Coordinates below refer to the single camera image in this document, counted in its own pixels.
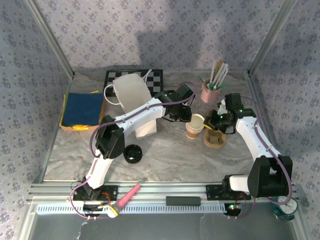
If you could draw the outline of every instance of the marble tabletop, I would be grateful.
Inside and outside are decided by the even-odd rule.
[[[204,103],[201,100],[201,82],[199,76],[206,79],[210,72],[164,72],[165,90],[175,90],[182,82],[192,82],[195,92],[192,113],[205,115],[208,110],[217,108],[217,104]],[[246,81],[226,76],[218,100],[226,94],[240,93],[251,97]],[[103,88],[103,78],[94,79],[76,77],[70,92],[89,93]],[[247,108],[255,110],[251,101],[243,99]],[[106,106],[106,113],[112,117],[122,115],[120,106]],[[204,144],[204,130],[200,136],[190,139],[186,134],[185,123],[168,122],[157,119],[157,133],[137,140],[134,134],[125,139],[125,144],[136,144],[142,148],[143,157],[139,163],[129,164],[123,155],[111,164],[106,181],[148,181],[159,182],[220,182],[228,174],[248,174],[253,159],[242,137],[236,133],[229,135],[222,149],[214,149]],[[89,171],[93,156],[89,151],[91,132],[65,132],[61,128],[57,132],[55,143],[49,157],[44,181],[81,180]]]

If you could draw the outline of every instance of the paper bag handle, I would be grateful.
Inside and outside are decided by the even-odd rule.
[[[110,87],[110,86],[114,87],[113,84],[109,84],[109,85],[106,86],[106,87],[104,88],[104,90],[103,90],[104,99],[105,99],[108,103],[110,103],[110,104],[112,104],[112,105],[121,105],[120,102],[119,102],[119,103],[114,103],[114,102],[111,102],[111,101],[108,100],[108,98],[107,98],[107,96],[106,96],[106,89],[107,89],[108,87]]]

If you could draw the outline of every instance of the floral wallpaper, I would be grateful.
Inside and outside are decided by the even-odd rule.
[[[0,239],[13,239],[69,80],[24,1],[1,1],[0,32]]]
[[[37,0],[76,71],[248,69],[282,0]]]
[[[260,85],[279,150],[307,200],[308,224],[320,239],[320,3],[299,0],[254,80]]]

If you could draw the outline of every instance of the blue sponge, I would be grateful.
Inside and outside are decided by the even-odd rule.
[[[101,93],[69,93],[62,125],[66,127],[74,125],[98,125],[103,101],[104,96]]]

